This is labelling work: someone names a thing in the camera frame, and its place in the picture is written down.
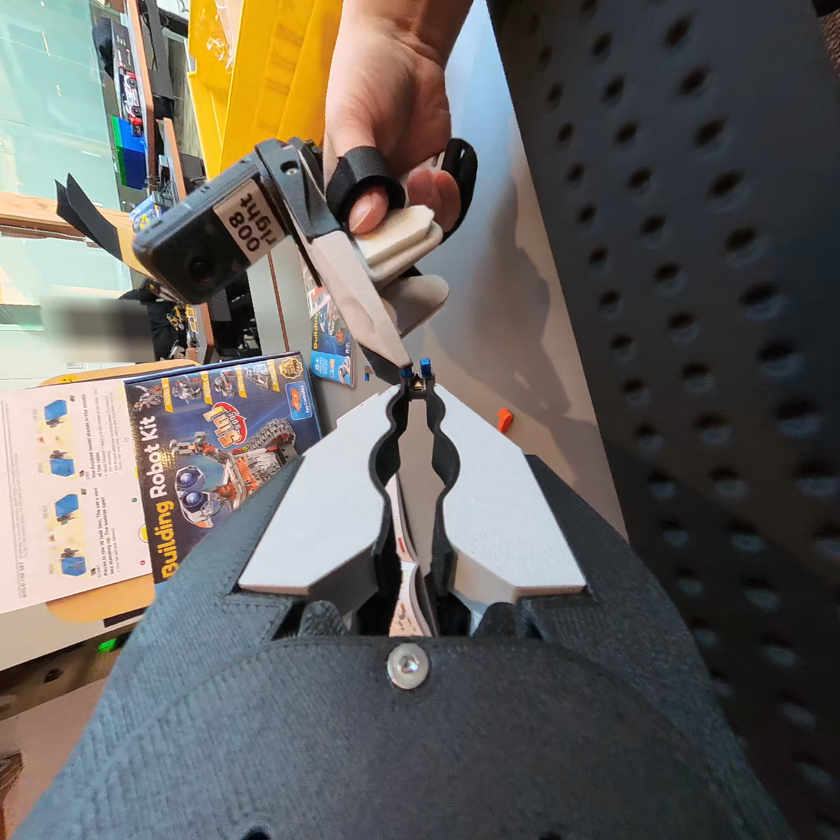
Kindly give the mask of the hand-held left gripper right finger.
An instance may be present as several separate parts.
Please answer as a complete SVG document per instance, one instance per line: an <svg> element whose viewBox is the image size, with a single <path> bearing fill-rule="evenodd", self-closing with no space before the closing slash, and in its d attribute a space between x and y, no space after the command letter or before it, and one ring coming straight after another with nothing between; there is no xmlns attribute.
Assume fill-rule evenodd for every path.
<svg viewBox="0 0 840 840"><path fill-rule="evenodd" d="M440 384L427 387L436 500L427 577L438 633L469 636L494 605L580 595L587 581L521 448Z"/></svg>

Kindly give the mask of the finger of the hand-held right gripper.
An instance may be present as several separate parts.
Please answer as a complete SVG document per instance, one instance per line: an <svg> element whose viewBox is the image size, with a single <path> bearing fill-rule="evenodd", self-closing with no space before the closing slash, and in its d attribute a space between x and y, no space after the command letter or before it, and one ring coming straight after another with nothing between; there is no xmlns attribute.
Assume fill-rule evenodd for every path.
<svg viewBox="0 0 840 840"><path fill-rule="evenodd" d="M338 230L313 239L310 259L356 342L397 370L412 365L392 316L349 237Z"/></svg>

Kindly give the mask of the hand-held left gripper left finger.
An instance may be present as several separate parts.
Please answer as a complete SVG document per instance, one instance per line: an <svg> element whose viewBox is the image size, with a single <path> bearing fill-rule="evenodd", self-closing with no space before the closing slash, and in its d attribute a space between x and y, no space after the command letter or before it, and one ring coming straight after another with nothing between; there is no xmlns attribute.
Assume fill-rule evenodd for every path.
<svg viewBox="0 0 840 840"><path fill-rule="evenodd" d="M388 636L402 582L393 505L403 389L387 387L344 414L300 458L238 578L245 594L328 602L361 634Z"/></svg>

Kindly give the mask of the person's right forearm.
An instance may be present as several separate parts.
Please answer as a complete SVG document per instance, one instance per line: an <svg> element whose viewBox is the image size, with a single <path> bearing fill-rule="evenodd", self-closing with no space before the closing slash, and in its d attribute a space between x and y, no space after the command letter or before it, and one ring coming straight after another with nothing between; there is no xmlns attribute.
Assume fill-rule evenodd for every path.
<svg viewBox="0 0 840 840"><path fill-rule="evenodd" d="M472 5L472 1L346 1L340 31L375 30L448 56Z"/></svg>

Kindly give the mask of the grey desk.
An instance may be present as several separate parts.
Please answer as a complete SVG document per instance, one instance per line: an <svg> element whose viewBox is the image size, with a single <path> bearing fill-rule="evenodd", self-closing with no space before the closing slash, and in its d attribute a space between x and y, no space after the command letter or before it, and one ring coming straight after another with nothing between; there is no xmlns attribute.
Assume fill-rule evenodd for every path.
<svg viewBox="0 0 840 840"><path fill-rule="evenodd" d="M486 420L511 410L510 439L626 536L486 2L470 9L446 87L454 134L478 153L476 196L453 240L422 262L424 273L445 278L450 292L407 345L415 357L430 356L437 381ZM308 307L292 246L278 246L248 278L262 348L309 352ZM428 460L431 444L425 415L412 413L400 443L400 481L425 572L442 489ZM47 604L2 614L2 670L138 620L70 623Z"/></svg>

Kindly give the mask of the person's right hand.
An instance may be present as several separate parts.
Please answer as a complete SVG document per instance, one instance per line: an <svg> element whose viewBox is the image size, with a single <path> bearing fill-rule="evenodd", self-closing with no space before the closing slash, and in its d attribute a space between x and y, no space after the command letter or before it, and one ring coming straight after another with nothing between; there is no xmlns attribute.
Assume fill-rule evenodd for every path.
<svg viewBox="0 0 840 840"><path fill-rule="evenodd" d="M424 168L450 138L443 68L384 31L339 35L325 105L325 179L351 149L375 147L404 179L409 203L432 209L436 223L450 231L461 205L455 178Z"/></svg>

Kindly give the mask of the small blue manual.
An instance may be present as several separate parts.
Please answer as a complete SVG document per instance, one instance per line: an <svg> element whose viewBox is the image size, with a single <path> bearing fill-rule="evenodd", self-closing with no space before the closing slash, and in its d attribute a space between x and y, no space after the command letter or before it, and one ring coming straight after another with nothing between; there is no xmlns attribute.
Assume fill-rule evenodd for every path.
<svg viewBox="0 0 840 840"><path fill-rule="evenodd" d="M301 258L301 272L310 319L311 373L353 388L354 345L347 323L304 258Z"/></svg>

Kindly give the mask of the yellow plastic bin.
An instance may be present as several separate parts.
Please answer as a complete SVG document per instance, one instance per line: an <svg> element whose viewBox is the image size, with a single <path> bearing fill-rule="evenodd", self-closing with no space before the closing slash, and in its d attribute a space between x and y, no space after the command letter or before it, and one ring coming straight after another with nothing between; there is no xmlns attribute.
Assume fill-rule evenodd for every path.
<svg viewBox="0 0 840 840"><path fill-rule="evenodd" d="M322 146L341 1L191 1L187 74L206 176L261 141Z"/></svg>

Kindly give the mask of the blue robot kit box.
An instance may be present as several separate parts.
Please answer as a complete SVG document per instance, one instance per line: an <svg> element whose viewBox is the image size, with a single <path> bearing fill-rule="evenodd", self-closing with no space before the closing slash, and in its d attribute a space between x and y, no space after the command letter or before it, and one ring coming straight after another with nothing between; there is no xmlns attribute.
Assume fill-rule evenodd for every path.
<svg viewBox="0 0 840 840"><path fill-rule="evenodd" d="M300 352L125 385L154 583L322 438Z"/></svg>

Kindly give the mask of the blue green storage bin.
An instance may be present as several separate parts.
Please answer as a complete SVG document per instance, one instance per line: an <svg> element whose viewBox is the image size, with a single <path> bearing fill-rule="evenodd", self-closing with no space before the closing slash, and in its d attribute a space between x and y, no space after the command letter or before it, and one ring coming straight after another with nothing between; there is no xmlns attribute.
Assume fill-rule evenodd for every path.
<svg viewBox="0 0 840 840"><path fill-rule="evenodd" d="M125 119L112 115L110 120L120 182L125 187L142 191L148 180L145 139L135 135L131 123Z"/></svg>

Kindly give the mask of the toy car box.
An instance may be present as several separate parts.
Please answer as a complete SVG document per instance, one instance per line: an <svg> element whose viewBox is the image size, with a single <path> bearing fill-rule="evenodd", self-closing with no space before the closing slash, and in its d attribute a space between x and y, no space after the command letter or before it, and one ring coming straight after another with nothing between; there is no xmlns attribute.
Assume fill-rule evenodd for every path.
<svg viewBox="0 0 840 840"><path fill-rule="evenodd" d="M132 132L140 136L143 133L144 109L134 72L130 32L118 22L112 22L111 27L113 78L119 99L119 115L129 123Z"/></svg>

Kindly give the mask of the cardboard box with black flaps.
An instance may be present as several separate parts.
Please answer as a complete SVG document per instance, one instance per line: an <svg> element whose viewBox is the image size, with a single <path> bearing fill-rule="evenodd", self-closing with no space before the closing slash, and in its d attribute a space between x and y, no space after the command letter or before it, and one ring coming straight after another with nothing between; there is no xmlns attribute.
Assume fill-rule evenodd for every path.
<svg viewBox="0 0 840 840"><path fill-rule="evenodd" d="M55 181L56 212L59 218L76 229L86 239L108 252L124 265L143 275L143 284L161 297L161 284L152 278L133 252L135 231L128 213L100 209L71 176L66 182Z"/></svg>

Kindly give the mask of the printed instruction sheet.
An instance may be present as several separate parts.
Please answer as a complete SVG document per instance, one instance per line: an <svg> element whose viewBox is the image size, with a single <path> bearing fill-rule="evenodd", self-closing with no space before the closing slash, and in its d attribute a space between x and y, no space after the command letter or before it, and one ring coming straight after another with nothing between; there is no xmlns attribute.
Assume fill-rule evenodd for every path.
<svg viewBox="0 0 840 840"><path fill-rule="evenodd" d="M1 612L151 574L125 384L1 394Z"/></svg>

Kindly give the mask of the black perforated panel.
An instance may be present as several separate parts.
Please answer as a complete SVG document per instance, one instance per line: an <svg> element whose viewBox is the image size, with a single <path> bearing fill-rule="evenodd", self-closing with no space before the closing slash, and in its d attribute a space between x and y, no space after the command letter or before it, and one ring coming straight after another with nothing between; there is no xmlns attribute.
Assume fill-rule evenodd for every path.
<svg viewBox="0 0 840 840"><path fill-rule="evenodd" d="M838 838L838 2L489 2L629 541Z"/></svg>

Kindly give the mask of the wooden support post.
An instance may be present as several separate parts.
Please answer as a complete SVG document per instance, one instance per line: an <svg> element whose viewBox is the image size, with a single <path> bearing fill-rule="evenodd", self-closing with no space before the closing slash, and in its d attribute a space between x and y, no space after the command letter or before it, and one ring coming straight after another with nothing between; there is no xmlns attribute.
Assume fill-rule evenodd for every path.
<svg viewBox="0 0 840 840"><path fill-rule="evenodd" d="M1 191L1 233L18 237L83 238L57 213L55 199Z"/></svg>

